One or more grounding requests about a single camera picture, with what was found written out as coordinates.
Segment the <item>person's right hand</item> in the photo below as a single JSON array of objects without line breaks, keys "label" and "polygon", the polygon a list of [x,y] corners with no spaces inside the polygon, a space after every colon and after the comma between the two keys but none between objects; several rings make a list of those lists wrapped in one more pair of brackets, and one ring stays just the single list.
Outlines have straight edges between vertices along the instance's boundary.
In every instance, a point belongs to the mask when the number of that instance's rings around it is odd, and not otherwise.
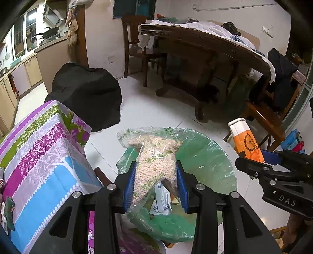
[{"label": "person's right hand", "polygon": [[286,231],[283,235],[284,247],[288,247],[299,240],[307,231],[305,219],[302,216],[290,214]]}]

